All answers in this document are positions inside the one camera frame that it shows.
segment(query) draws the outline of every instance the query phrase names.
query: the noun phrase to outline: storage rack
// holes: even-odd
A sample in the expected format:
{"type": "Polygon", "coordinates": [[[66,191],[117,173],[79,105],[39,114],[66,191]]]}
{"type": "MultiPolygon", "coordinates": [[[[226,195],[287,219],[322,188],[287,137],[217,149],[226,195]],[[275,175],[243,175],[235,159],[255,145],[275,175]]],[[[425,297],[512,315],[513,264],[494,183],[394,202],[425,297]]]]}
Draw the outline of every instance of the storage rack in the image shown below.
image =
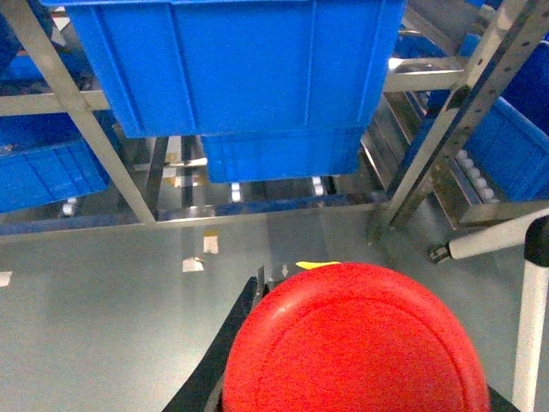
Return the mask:
{"type": "Polygon", "coordinates": [[[163,172],[166,167],[179,168],[184,170],[185,178],[192,180],[194,171],[203,170],[205,164],[200,145],[185,136],[182,146],[188,150],[184,159],[166,162],[168,137],[159,136],[142,142],[149,154],[145,167],[123,162],[93,116],[93,111],[109,108],[99,84],[93,82],[86,90],[76,86],[26,1],[4,0],[0,12],[51,88],[50,93],[0,97],[0,116],[67,112],[128,206],[117,203],[112,210],[66,219],[26,218],[4,223],[0,225],[1,235],[117,225],[194,226],[268,212],[303,213],[345,207],[379,211],[377,225],[371,231],[375,238],[388,227],[405,224],[432,192],[454,228],[488,226],[549,206],[549,201],[483,203],[454,161],[549,31],[549,0],[506,0],[497,13],[486,7],[478,10],[464,0],[409,0],[403,35],[421,33],[450,56],[455,55],[464,33],[483,35],[468,61],[450,57],[389,62],[384,97],[363,137],[364,163],[360,165],[362,171],[373,171],[381,192],[373,191],[371,186],[360,191],[364,185],[359,173],[354,177],[323,178],[321,196],[311,191],[282,200],[262,197],[257,201],[253,185],[234,185],[227,193],[238,191],[242,195],[239,202],[231,203],[227,196],[226,204],[210,205],[193,198],[196,184],[190,184],[181,189],[185,201],[180,209],[158,207],[163,172]],[[413,162],[401,167],[401,159],[420,124],[421,102],[414,92],[435,89],[450,89],[450,97],[413,162]]]}

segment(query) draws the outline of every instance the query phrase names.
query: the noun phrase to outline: yellow object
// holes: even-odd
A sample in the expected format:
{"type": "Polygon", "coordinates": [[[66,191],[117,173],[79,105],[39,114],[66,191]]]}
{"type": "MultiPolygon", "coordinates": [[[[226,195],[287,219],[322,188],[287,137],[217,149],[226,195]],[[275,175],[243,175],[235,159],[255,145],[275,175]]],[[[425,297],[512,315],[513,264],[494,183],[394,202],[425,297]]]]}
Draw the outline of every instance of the yellow object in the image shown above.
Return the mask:
{"type": "Polygon", "coordinates": [[[305,270],[311,270],[316,268],[321,268],[323,266],[330,266],[331,264],[340,264],[341,262],[297,262],[296,265],[305,270]]]}

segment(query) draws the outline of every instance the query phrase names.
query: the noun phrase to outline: metal rail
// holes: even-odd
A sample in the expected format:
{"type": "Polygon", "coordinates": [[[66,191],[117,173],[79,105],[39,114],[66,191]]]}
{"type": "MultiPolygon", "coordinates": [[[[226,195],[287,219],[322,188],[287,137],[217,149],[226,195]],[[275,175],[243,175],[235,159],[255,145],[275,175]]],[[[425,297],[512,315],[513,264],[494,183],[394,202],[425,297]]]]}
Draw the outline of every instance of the metal rail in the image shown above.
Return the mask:
{"type": "MultiPolygon", "coordinates": [[[[446,27],[448,16],[426,24],[429,21],[425,17],[429,16],[429,7],[433,5],[433,1],[410,0],[405,22],[412,22],[412,29],[402,35],[417,35],[418,31],[414,29],[418,28],[451,55],[459,47],[460,33],[468,30],[466,25],[478,20],[474,17],[474,13],[478,11],[463,0],[437,0],[435,3],[442,9],[458,8],[459,14],[446,14],[453,15],[451,20],[457,21],[456,25],[459,27],[446,27]]],[[[203,185],[200,182],[204,180],[204,176],[190,176],[188,171],[203,168],[206,164],[204,159],[166,161],[167,138],[157,138],[152,141],[151,161],[144,170],[144,178],[137,179],[142,182],[132,179],[131,176],[135,173],[128,173],[116,152],[107,143],[103,130],[92,114],[94,110],[109,108],[99,85],[95,85],[92,90],[79,90],[27,3],[19,0],[1,2],[0,12],[7,17],[28,54],[39,67],[51,87],[51,93],[0,96],[0,116],[67,112],[111,175],[137,219],[131,215],[115,213],[80,216],[61,221],[12,223],[0,226],[0,234],[134,225],[138,222],[158,222],[162,227],[194,226],[213,221],[231,222],[244,216],[250,218],[251,215],[259,216],[268,212],[286,213],[293,210],[295,213],[301,209],[299,213],[303,213],[305,210],[328,210],[334,207],[341,209],[340,206],[350,206],[349,209],[381,209],[383,219],[377,228],[377,234],[380,234],[389,225],[403,224],[433,189],[455,228],[492,224],[541,209],[547,202],[479,202],[470,196],[471,188],[460,178],[451,160],[534,49],[537,40],[549,29],[548,10],[549,0],[505,2],[491,26],[486,29],[486,34],[469,63],[462,58],[389,60],[389,72],[383,88],[387,99],[381,99],[371,127],[362,139],[362,147],[364,159],[371,164],[371,169],[380,182],[379,186],[385,191],[391,186],[396,188],[390,202],[384,194],[372,196],[363,191],[365,185],[360,181],[362,178],[355,176],[349,179],[336,178],[336,185],[330,192],[335,194],[327,197],[301,195],[297,199],[255,201],[246,195],[244,202],[238,204],[197,203],[177,210],[158,210],[164,171],[187,171],[182,190],[191,194],[194,186],[203,185]],[[435,122],[412,165],[408,168],[399,167],[421,121],[413,110],[411,101],[401,92],[435,89],[452,91],[445,110],[435,122]],[[358,188],[357,193],[361,194],[352,194],[353,191],[349,190],[354,188],[358,188]]]]}
{"type": "MultiPolygon", "coordinates": [[[[444,90],[451,88],[462,72],[462,59],[458,58],[391,58],[383,91],[444,90]]],[[[80,94],[90,110],[110,108],[100,89],[80,94]]],[[[0,116],[60,112],[66,110],[55,93],[0,96],[0,116]]]]}
{"type": "Polygon", "coordinates": [[[549,31],[549,1],[506,0],[468,62],[417,155],[396,173],[389,207],[372,233],[402,224],[431,192],[433,165],[449,163],[549,31]]]}
{"type": "Polygon", "coordinates": [[[73,82],[28,3],[20,0],[3,0],[0,2],[0,12],[39,68],[59,105],[69,114],[139,221],[155,223],[154,216],[142,194],[95,118],[93,108],[82,98],[80,90],[73,82]]]}

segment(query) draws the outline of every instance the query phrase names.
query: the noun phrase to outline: stainless steel frame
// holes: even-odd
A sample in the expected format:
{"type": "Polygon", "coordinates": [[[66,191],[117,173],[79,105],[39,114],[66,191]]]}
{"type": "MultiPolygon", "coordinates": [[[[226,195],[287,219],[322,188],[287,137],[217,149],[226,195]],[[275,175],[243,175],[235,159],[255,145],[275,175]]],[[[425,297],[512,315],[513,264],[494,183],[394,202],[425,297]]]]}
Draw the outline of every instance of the stainless steel frame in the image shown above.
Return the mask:
{"type": "MultiPolygon", "coordinates": [[[[108,144],[92,114],[94,110],[109,108],[99,85],[95,83],[87,90],[80,90],[75,85],[27,2],[4,0],[0,2],[0,12],[51,88],[50,93],[0,96],[0,116],[67,112],[133,211],[133,215],[115,210],[107,215],[11,223],[0,226],[0,235],[138,223],[194,226],[213,221],[230,222],[267,212],[304,213],[304,210],[334,207],[341,210],[342,206],[349,210],[382,210],[382,219],[375,233],[379,235],[389,226],[405,223],[433,190],[455,228],[490,225],[542,209],[548,204],[483,204],[472,195],[453,158],[536,43],[549,30],[549,0],[504,2],[469,62],[453,57],[393,58],[389,61],[384,86],[387,99],[382,98],[371,127],[363,137],[361,155],[365,161],[361,167],[368,168],[376,176],[381,193],[368,192],[369,189],[360,182],[361,178],[354,176],[325,179],[325,186],[330,190],[325,191],[329,194],[324,197],[315,197],[311,193],[293,199],[264,198],[257,201],[247,196],[250,188],[244,188],[243,203],[231,204],[228,197],[227,203],[222,205],[185,201],[181,209],[175,210],[159,209],[163,172],[166,168],[177,168],[186,179],[192,180],[192,171],[204,167],[204,159],[166,161],[167,138],[159,137],[151,139],[151,155],[145,172],[134,173],[133,166],[125,165],[108,144]],[[450,89],[451,96],[412,165],[402,168],[399,166],[401,160],[421,121],[417,101],[403,92],[435,89],[450,89]],[[389,200],[383,192],[390,187],[395,188],[395,193],[389,200]]],[[[410,0],[404,19],[409,27],[401,35],[421,32],[451,56],[459,47],[460,33],[467,31],[468,27],[476,33],[485,30],[479,24],[482,19],[475,13],[477,10],[463,0],[410,0]],[[436,7],[453,8],[454,26],[459,27],[450,27],[448,19],[433,17],[437,15],[433,14],[436,7]]],[[[183,187],[183,198],[192,199],[194,185],[199,184],[195,182],[183,187]]]]}

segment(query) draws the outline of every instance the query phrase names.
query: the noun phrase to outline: metal beam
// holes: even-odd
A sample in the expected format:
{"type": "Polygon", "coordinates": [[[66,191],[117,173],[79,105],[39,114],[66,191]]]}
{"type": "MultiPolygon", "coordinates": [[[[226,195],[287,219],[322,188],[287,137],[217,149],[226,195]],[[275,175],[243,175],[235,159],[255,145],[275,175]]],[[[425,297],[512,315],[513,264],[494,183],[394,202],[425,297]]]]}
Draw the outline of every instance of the metal beam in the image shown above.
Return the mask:
{"type": "Polygon", "coordinates": [[[417,155],[396,174],[395,194],[374,238],[393,226],[398,215],[411,215],[410,209],[419,204],[417,196],[426,196],[431,166],[454,159],[548,30],[548,0],[502,4],[417,155]]]}
{"type": "MultiPolygon", "coordinates": [[[[463,72],[459,58],[391,58],[384,92],[413,92],[449,89],[463,72]]],[[[108,110],[109,103],[102,90],[81,91],[90,110],[108,110]]],[[[20,116],[65,112],[54,93],[0,96],[0,116],[20,116]]]]}
{"type": "MultiPolygon", "coordinates": [[[[102,90],[80,92],[91,110],[109,110],[109,103],[102,90]]],[[[24,94],[0,97],[0,116],[61,113],[65,109],[54,93],[24,94]]]]}
{"type": "Polygon", "coordinates": [[[461,58],[391,58],[385,93],[451,89],[462,77],[461,58]]]}
{"type": "Polygon", "coordinates": [[[0,12],[13,28],[15,35],[39,68],[59,104],[70,115],[139,221],[155,223],[156,220],[142,194],[97,122],[92,112],[93,108],[82,98],[80,90],[73,82],[28,3],[20,0],[2,0],[0,12]]]}

